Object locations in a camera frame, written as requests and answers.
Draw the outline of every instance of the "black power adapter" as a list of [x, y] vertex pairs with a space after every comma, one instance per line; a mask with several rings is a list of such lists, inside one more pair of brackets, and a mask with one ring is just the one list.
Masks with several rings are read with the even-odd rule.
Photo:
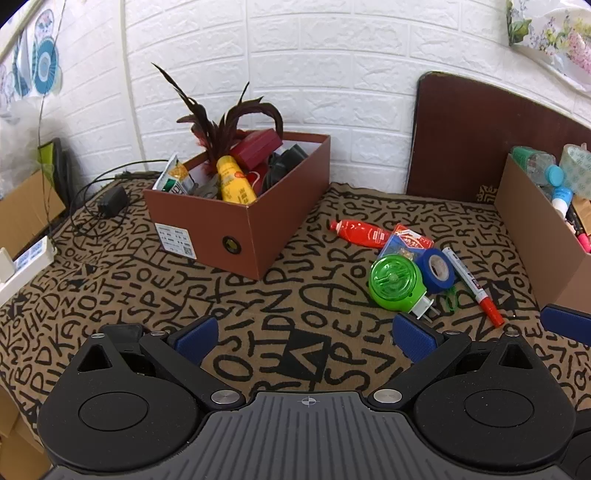
[[98, 200], [97, 205], [103, 218], [113, 218], [129, 205], [129, 197], [125, 189], [117, 185], [107, 190]]

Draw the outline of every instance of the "box label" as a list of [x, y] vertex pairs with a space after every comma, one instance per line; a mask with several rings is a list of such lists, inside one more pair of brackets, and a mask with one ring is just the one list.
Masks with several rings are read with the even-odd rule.
[[162, 223], [155, 223], [154, 225], [156, 226], [162, 246], [167, 252], [197, 260], [189, 232], [184, 228], [163, 225]]
[[24, 252], [20, 257], [17, 258], [16, 263], [16, 270], [20, 272], [23, 268], [27, 265], [30, 265], [33, 260], [39, 257], [43, 253], [43, 242], [45, 237], [39, 240], [35, 245], [33, 245], [29, 250]]

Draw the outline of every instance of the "blue bottle cap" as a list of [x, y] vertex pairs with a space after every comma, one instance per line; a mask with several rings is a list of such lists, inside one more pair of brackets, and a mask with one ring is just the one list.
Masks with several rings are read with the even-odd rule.
[[564, 182], [564, 171], [558, 165], [549, 166], [546, 171], [546, 180], [553, 187], [560, 187]]

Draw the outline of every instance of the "yellow bottle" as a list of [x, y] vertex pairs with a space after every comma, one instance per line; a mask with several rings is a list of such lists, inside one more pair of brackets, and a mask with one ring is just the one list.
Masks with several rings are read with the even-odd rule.
[[256, 200], [251, 184], [233, 157], [224, 155], [217, 161], [216, 167], [224, 201], [248, 205]]

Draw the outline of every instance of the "round sticker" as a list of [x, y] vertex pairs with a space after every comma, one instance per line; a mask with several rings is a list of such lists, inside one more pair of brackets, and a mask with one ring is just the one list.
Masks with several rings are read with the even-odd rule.
[[40, 94], [45, 95], [51, 92], [58, 76], [57, 48], [51, 37], [41, 41], [36, 58], [33, 69], [35, 88]]
[[222, 239], [222, 245], [233, 255], [238, 255], [242, 251], [242, 247], [240, 246], [240, 243], [238, 243], [238, 240], [231, 236], [225, 236]]

